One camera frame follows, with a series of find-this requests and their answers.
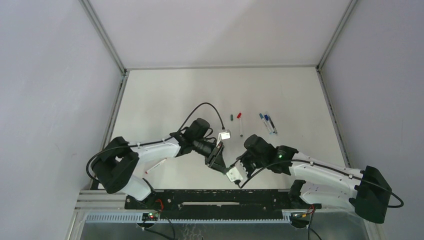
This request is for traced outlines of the white marker green end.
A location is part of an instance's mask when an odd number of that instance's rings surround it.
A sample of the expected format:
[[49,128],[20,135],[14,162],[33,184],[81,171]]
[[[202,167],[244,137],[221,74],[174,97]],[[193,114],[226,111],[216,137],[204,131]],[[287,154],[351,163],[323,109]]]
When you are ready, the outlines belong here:
[[242,138],[243,136],[244,136],[244,133],[243,133],[243,121],[242,121],[242,118],[240,117],[240,118],[238,118],[238,126],[239,126],[239,136]]

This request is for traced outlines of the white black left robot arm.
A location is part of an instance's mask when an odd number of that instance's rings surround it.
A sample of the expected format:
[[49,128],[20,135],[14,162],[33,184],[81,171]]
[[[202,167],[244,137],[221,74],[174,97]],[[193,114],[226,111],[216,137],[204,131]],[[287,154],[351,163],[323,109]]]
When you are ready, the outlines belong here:
[[108,194],[124,193],[143,201],[153,194],[154,189],[147,180],[134,173],[142,164],[177,158],[194,151],[204,157],[207,167],[223,174],[227,172],[223,141],[231,137],[231,132],[224,128],[217,138],[210,138],[207,137],[210,130],[210,124],[198,118],[189,127],[152,142],[130,143],[119,136],[88,161],[86,170]]

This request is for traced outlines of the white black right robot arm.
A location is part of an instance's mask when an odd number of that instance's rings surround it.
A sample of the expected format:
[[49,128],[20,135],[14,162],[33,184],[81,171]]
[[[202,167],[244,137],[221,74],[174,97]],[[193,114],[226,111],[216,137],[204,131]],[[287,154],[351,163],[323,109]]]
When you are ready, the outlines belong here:
[[273,146],[255,134],[247,138],[244,148],[236,169],[248,180],[260,170],[294,177],[289,197],[296,208],[302,204],[338,207],[369,222],[384,223],[392,188],[377,168],[334,165],[293,147]]

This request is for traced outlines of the black thin pen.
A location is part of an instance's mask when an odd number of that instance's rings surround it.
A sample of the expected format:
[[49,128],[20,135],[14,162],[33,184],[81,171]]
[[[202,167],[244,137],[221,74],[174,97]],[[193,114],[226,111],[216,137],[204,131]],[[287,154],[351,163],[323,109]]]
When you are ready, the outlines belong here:
[[268,115],[268,117],[269,117],[269,120],[267,120],[267,122],[269,123],[269,125],[271,126],[271,129],[272,129],[272,131],[273,131],[273,133],[274,134],[278,134],[278,131],[277,131],[277,129],[276,129],[276,127],[275,127],[275,125],[274,125],[274,123],[273,123],[273,121],[272,121],[272,119],[271,119],[271,117]]

